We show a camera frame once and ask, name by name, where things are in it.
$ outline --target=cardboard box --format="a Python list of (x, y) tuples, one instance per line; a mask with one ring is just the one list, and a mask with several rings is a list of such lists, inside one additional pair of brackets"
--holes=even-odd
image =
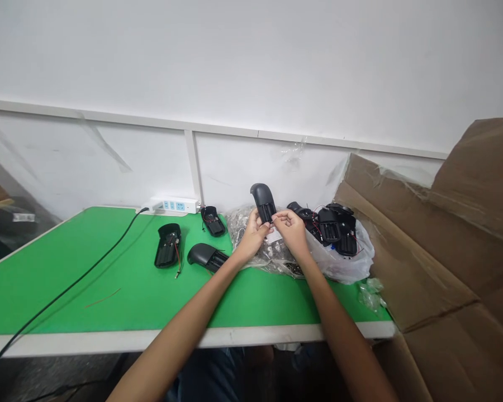
[(470, 126), (431, 189), (351, 155), (334, 200), (376, 249), (400, 399), (503, 401), (503, 119)]

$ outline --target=hand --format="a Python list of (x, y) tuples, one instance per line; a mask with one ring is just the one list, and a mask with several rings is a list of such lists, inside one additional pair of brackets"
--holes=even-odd
[(296, 259), (309, 254), (306, 226), (297, 214), (284, 210), (272, 215), (272, 222)]
[(257, 208), (254, 208), (250, 213), (242, 240), (233, 254), (242, 257), (244, 262), (249, 261), (263, 244), (264, 237), (273, 231), (269, 222), (262, 224)]

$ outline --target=power strip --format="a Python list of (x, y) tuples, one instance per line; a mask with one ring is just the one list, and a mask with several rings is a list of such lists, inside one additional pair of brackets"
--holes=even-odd
[(197, 213), (200, 209), (200, 202), (193, 198), (172, 197), (168, 195), (152, 197), (142, 207), (149, 208), (151, 212), (162, 210), (178, 213)]

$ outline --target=person's leg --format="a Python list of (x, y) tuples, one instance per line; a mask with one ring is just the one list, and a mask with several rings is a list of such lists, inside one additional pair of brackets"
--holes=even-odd
[(179, 374), (179, 402), (244, 400), (244, 349), (196, 349)]

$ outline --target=white wall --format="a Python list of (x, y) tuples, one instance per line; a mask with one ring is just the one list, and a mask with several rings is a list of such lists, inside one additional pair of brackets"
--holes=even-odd
[[(503, 116), (503, 0), (0, 0), (0, 99), (449, 152)], [(66, 218), (193, 194), (182, 133), (0, 114), (0, 163)], [(205, 201), (327, 202), (349, 150), (199, 134)], [(426, 184), (439, 161), (362, 155)]]
[(503, 0), (0, 0), (0, 99), (448, 152), (503, 116)]
[[(122, 164), (104, 150), (93, 127)], [(335, 147), (307, 144), (299, 149), (283, 141), (196, 135), (204, 201), (221, 212), (252, 204), (249, 190), (256, 182), (270, 186), (279, 206), (327, 203), (349, 155)], [(427, 185), (442, 164), (359, 153)], [(157, 193), (194, 197), (184, 132), (177, 130), (104, 123), (86, 127), (80, 120), (0, 113), (0, 163), (61, 219), (92, 205), (141, 205)]]

